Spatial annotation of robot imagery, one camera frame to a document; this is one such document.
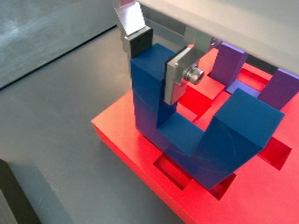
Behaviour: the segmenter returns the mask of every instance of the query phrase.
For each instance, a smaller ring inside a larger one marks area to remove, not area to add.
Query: red platform
[[[290,107],[298,105],[299,96],[295,100]],[[288,117],[292,116],[287,116],[283,127],[288,124]],[[298,145],[280,171],[260,157],[254,157],[238,169],[230,188],[218,199],[190,179],[136,130],[132,92],[92,123],[104,143],[187,223],[299,223]],[[288,131],[284,128],[276,132],[278,135],[283,135],[282,132]]]
[[[208,76],[218,50],[200,59],[206,81],[190,85],[192,99],[178,112],[203,130],[230,94]],[[262,91],[271,79],[244,64],[238,80]],[[194,109],[200,99],[204,110]],[[187,223],[299,223],[299,94],[282,111],[284,119],[266,149],[210,192],[136,130],[132,92],[92,120],[101,140]]]

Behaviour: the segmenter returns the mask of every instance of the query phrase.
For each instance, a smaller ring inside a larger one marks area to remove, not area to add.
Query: bolt
[[[198,85],[203,78],[203,71],[196,66],[191,66],[186,70],[183,78],[194,85]]]

